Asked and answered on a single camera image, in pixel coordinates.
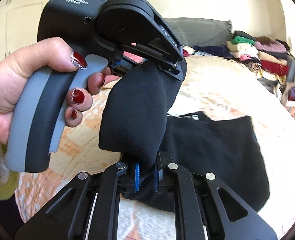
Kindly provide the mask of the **left hand with red nails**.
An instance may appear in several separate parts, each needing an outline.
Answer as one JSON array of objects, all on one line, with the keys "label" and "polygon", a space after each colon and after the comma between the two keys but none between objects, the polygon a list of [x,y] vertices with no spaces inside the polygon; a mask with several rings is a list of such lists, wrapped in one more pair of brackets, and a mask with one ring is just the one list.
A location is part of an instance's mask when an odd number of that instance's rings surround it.
[{"label": "left hand with red nails", "polygon": [[[50,66],[59,72],[75,72],[86,68],[85,59],[61,38],[54,37],[23,47],[0,62],[0,147],[8,142],[10,122],[15,105],[25,84],[36,70]],[[86,89],[76,87],[67,93],[66,125],[78,126],[82,113],[91,108],[92,97],[103,85],[116,80],[110,68],[88,78]]]}]

